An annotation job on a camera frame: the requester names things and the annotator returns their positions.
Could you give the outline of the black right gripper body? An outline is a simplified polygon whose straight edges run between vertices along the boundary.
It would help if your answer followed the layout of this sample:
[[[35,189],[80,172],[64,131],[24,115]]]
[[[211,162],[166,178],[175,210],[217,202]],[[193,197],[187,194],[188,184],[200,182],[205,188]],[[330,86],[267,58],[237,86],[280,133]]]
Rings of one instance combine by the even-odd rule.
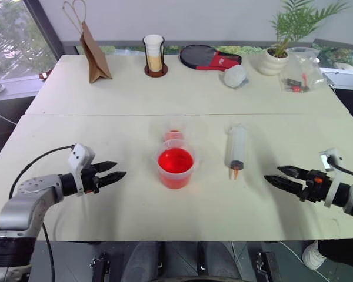
[[[319,170],[310,170],[303,178],[305,187],[300,194],[300,201],[306,200],[313,203],[324,201],[326,199],[332,180],[326,173]]]

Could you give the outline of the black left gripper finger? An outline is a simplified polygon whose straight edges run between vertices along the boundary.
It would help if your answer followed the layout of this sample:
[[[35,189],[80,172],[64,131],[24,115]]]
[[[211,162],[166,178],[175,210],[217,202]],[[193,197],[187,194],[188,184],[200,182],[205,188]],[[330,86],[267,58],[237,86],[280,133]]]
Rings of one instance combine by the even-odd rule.
[[[100,163],[94,164],[94,168],[95,168],[97,173],[102,173],[102,172],[105,172],[107,170],[110,170],[111,168],[113,168],[116,165],[117,165],[117,162],[104,161],[104,162],[100,162]]]
[[[126,175],[126,172],[113,172],[110,173],[102,178],[98,179],[98,188],[103,188],[105,186],[108,186],[110,184],[116,183],[120,181],[124,176]]]

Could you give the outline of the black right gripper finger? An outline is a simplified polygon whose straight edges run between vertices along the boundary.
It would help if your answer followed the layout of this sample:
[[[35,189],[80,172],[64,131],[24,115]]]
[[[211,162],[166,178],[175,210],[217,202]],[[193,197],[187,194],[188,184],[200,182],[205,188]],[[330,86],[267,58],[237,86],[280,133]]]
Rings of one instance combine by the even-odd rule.
[[[277,169],[283,174],[293,177],[294,179],[306,179],[307,174],[309,173],[308,170],[301,169],[295,166],[278,166]]]
[[[277,176],[277,175],[266,175],[264,176],[265,180],[273,185],[274,187],[286,191],[295,196],[300,196],[302,193],[303,185],[297,182],[293,182],[286,177]]]

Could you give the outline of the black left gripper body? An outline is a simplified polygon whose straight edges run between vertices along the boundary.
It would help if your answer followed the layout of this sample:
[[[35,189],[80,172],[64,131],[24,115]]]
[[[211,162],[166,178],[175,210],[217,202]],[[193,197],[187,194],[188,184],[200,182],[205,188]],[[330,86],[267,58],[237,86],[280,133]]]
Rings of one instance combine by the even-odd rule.
[[[89,168],[82,169],[81,180],[83,185],[83,192],[88,193],[99,193],[98,188],[98,177],[96,174],[99,172],[99,165],[92,165]]]

